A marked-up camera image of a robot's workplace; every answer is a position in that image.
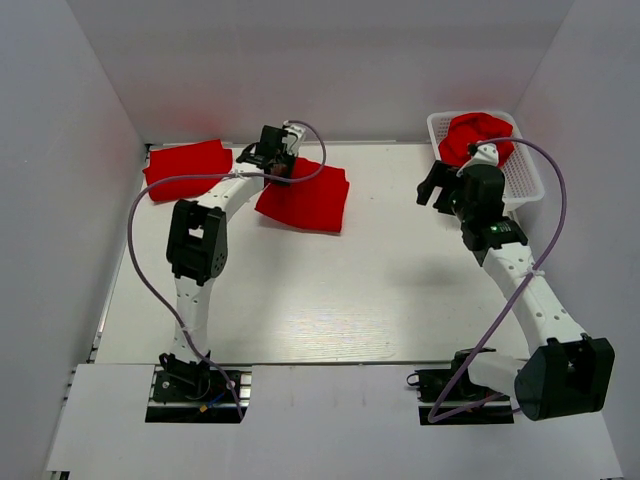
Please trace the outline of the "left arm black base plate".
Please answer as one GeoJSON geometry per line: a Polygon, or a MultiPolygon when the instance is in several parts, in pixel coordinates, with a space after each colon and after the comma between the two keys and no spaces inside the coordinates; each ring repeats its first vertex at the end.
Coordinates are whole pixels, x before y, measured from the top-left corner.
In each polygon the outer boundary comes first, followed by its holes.
{"type": "Polygon", "coordinates": [[[213,369],[194,387],[155,367],[146,407],[148,424],[239,424],[236,402],[221,374],[213,369]]]}

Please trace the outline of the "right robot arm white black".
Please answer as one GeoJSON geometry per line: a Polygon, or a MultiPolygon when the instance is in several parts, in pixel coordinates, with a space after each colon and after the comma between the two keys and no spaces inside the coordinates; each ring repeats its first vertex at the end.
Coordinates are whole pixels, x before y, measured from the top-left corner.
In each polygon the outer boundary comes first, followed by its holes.
{"type": "Polygon", "coordinates": [[[460,223],[462,240],[506,299],[478,344],[456,353],[452,373],[428,414],[430,423],[460,413],[439,411],[455,391],[472,410],[501,396],[516,401],[532,421],[600,411],[615,353],[605,338],[590,336],[561,304],[534,258],[526,234],[506,215],[506,180],[494,145],[477,148],[463,167],[435,161],[417,187],[417,202],[460,223]],[[488,347],[507,314],[514,314],[527,342],[526,360],[488,347]]]}

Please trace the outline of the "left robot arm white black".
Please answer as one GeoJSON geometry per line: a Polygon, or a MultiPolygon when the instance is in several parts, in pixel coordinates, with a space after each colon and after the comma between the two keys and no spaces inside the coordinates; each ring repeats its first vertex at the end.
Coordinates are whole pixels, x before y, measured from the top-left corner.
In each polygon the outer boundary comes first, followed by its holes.
{"type": "Polygon", "coordinates": [[[188,398],[202,398],[211,387],[211,374],[198,364],[210,356],[209,304],[215,279],[228,258],[228,223],[264,190],[268,175],[292,177],[306,133],[299,123],[265,126],[257,144],[242,151],[229,179],[219,181],[200,200],[179,200],[174,205],[166,256],[174,275],[180,321],[170,354],[185,364],[193,363],[180,370],[176,382],[188,398]]]}

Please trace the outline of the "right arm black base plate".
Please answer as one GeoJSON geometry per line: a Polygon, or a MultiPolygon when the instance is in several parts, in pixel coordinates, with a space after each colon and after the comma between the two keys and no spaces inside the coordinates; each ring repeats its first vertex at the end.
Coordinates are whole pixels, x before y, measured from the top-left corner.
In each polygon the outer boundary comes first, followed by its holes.
{"type": "Polygon", "coordinates": [[[418,416],[421,426],[484,426],[514,423],[515,416],[521,411],[512,404],[510,398],[502,395],[492,399],[495,392],[487,387],[471,384],[467,374],[464,374],[446,396],[437,415],[444,415],[455,408],[480,400],[488,399],[488,402],[473,408],[466,408],[461,413],[437,423],[429,422],[428,415],[432,407],[454,373],[455,369],[451,367],[422,368],[414,370],[406,377],[407,387],[417,393],[418,416]]]}

